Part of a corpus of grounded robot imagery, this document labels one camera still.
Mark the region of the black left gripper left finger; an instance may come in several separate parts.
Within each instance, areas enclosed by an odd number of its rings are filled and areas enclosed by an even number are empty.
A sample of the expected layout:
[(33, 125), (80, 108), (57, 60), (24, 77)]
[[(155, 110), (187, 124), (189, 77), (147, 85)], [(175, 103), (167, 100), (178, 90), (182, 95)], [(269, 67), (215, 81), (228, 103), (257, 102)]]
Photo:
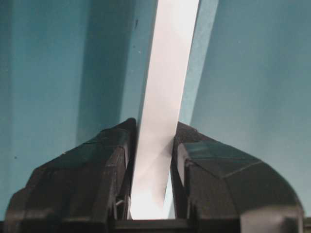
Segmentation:
[(10, 199), (7, 233), (106, 233), (129, 218), (136, 120), (94, 138), (37, 167)]

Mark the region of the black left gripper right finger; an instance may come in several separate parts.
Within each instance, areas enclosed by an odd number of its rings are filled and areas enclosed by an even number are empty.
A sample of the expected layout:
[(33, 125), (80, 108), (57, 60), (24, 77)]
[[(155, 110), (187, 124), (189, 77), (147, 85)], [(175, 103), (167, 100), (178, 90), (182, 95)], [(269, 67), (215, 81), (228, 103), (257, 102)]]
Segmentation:
[(183, 123), (171, 163), (174, 210), (199, 233), (301, 233), (304, 210), (270, 165)]

